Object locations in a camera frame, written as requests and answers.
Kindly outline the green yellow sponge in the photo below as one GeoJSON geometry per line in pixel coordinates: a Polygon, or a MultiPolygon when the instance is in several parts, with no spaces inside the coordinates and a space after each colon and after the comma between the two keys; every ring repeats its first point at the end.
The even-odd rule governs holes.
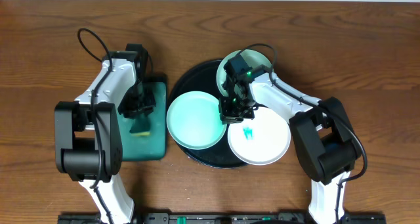
{"type": "Polygon", "coordinates": [[[150,120],[147,117],[138,117],[132,124],[130,134],[138,137],[149,136],[150,130],[150,120]]]}

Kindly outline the mint plate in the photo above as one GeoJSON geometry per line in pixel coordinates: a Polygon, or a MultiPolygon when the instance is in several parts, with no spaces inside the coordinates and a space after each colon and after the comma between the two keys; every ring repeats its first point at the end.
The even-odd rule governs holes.
{"type": "Polygon", "coordinates": [[[216,145],[227,125],[222,123],[219,100],[203,91],[178,96],[167,111],[167,128],[172,138],[184,148],[203,150],[216,145]]]}
{"type": "MultiPolygon", "coordinates": [[[[224,69],[224,65],[228,62],[229,59],[233,58],[239,53],[240,50],[234,51],[230,53],[228,56],[222,59],[221,63],[219,64],[219,67],[217,68],[216,73],[216,83],[217,87],[221,93],[222,96],[227,97],[228,92],[223,88],[223,83],[226,81],[226,71],[224,69]]],[[[240,54],[245,62],[252,68],[256,68],[257,66],[265,65],[265,66],[271,66],[272,63],[260,52],[247,49],[243,51],[240,54]]]]}

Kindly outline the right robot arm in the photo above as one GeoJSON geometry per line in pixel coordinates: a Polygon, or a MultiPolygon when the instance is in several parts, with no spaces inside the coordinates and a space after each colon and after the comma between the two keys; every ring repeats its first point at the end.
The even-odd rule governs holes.
{"type": "Polygon", "coordinates": [[[217,70],[220,119],[231,128],[255,121],[264,106],[288,124],[285,146],[294,143],[298,161],[312,182],[309,214],[316,223],[340,223],[343,195],[355,161],[366,152],[354,133],[341,101],[304,94],[274,72],[273,63],[256,51],[237,51],[217,70]]]}

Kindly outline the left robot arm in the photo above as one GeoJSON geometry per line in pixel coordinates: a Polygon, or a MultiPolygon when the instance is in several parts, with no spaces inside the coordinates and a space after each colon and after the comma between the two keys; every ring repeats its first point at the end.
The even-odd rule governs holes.
{"type": "Polygon", "coordinates": [[[135,203],[119,171],[123,161],[121,123],[139,136],[150,129],[148,115],[156,100],[143,86],[149,54],[141,44],[107,51],[101,71],[88,89],[54,109],[56,166],[93,198],[100,223],[131,223],[135,203]]]}

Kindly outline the round black tray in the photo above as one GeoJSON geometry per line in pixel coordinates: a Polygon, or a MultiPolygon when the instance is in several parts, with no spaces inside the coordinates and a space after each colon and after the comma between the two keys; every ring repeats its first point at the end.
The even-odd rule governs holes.
{"type": "MultiPolygon", "coordinates": [[[[169,97],[170,104],[181,94],[190,91],[203,91],[213,95],[219,100],[222,96],[216,83],[216,73],[219,64],[219,60],[210,60],[187,71],[187,73],[185,73],[175,84],[169,97]]],[[[206,166],[214,168],[238,168],[245,166],[247,163],[240,160],[230,149],[228,144],[228,128],[229,125],[227,125],[226,132],[222,139],[210,148],[192,150],[184,148],[179,144],[178,146],[183,152],[189,155],[189,157],[206,166]]]]}

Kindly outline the rectangular black water tray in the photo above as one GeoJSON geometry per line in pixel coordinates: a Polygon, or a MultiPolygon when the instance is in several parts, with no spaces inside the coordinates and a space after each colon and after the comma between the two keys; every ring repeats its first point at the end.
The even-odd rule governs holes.
{"type": "Polygon", "coordinates": [[[156,100],[153,112],[139,116],[150,120],[151,130],[149,136],[133,136],[130,129],[135,119],[117,115],[124,162],[160,160],[165,156],[167,77],[163,74],[147,77],[143,86],[152,89],[156,100]]]}

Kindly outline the white plate with stain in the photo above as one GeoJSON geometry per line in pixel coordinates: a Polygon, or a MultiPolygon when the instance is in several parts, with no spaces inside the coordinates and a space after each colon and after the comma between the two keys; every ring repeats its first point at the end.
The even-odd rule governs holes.
{"type": "Polygon", "coordinates": [[[263,166],[278,161],[288,150],[291,133],[288,123],[275,111],[260,107],[255,117],[228,128],[228,144],[243,162],[263,166]]]}

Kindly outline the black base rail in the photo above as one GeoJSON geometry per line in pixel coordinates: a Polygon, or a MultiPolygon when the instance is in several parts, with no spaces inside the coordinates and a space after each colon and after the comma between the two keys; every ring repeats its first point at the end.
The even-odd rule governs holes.
{"type": "MultiPolygon", "coordinates": [[[[278,214],[169,214],[143,213],[134,215],[133,224],[249,224],[249,223],[313,223],[303,212],[281,212],[278,214]]],[[[350,214],[341,218],[343,224],[386,224],[383,214],[350,214]]]]}

